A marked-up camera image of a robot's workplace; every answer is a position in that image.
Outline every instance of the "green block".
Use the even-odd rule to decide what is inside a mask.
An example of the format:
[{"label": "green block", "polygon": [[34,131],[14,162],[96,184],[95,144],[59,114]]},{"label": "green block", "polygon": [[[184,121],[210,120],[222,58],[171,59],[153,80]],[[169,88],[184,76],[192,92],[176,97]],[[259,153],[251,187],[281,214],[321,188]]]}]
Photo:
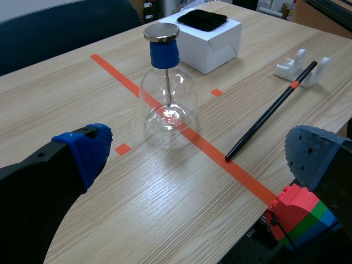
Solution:
[{"label": "green block", "polygon": [[[314,224],[316,224],[320,218],[324,215],[326,212],[327,207],[319,201],[316,206],[313,208],[310,214],[308,214],[302,222],[300,222],[294,229],[291,230],[291,232],[288,234],[292,241],[295,241],[297,238],[299,238],[301,235],[303,235],[308,229],[310,229]],[[285,246],[290,245],[290,242],[288,239],[285,237],[281,240],[281,243],[283,243]]]}]

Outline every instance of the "glass bell jar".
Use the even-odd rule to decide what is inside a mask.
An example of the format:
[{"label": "glass bell jar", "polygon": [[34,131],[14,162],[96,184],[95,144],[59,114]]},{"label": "glass bell jar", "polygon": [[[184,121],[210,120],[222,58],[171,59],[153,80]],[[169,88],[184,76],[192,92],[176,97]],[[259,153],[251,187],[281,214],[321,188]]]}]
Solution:
[{"label": "glass bell jar", "polygon": [[157,23],[144,30],[153,68],[140,85],[141,114],[148,127],[182,131],[196,121],[197,92],[191,74],[179,65],[176,38],[180,28]]}]

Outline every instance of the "white stand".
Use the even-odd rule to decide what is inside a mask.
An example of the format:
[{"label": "white stand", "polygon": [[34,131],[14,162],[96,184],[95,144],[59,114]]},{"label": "white stand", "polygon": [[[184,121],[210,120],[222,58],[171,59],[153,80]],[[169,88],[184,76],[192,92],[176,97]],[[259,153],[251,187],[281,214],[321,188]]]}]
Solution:
[{"label": "white stand", "polygon": [[[287,58],[283,64],[277,64],[275,67],[274,74],[289,81],[294,81],[304,70],[303,63],[306,57],[306,50],[300,49],[295,59]],[[310,73],[300,86],[307,88],[316,84],[324,76],[330,59],[324,58],[318,64],[318,67],[314,73]]]}]

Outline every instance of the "black foam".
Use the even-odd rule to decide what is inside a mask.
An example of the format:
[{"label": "black foam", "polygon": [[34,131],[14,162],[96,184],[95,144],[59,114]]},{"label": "black foam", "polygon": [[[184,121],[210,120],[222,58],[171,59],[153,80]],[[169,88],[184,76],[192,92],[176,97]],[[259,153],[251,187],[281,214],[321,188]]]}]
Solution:
[{"label": "black foam", "polygon": [[202,31],[212,31],[227,21],[227,16],[204,10],[193,10],[180,16],[178,22]]}]

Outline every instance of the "black rod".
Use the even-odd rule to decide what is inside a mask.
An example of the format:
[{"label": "black rod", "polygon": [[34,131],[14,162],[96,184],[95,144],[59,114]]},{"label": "black rod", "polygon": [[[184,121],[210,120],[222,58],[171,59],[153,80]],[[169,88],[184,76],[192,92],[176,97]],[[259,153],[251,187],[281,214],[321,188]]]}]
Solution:
[{"label": "black rod", "polygon": [[268,118],[276,111],[277,108],[289,97],[290,94],[299,86],[299,84],[308,76],[308,74],[318,65],[316,61],[311,62],[309,66],[298,76],[298,78],[291,83],[286,91],[275,101],[270,108],[258,119],[258,121],[244,134],[243,137],[236,143],[236,145],[226,155],[225,160],[229,161],[246,143],[250,138],[259,130],[259,128],[268,120]]}]

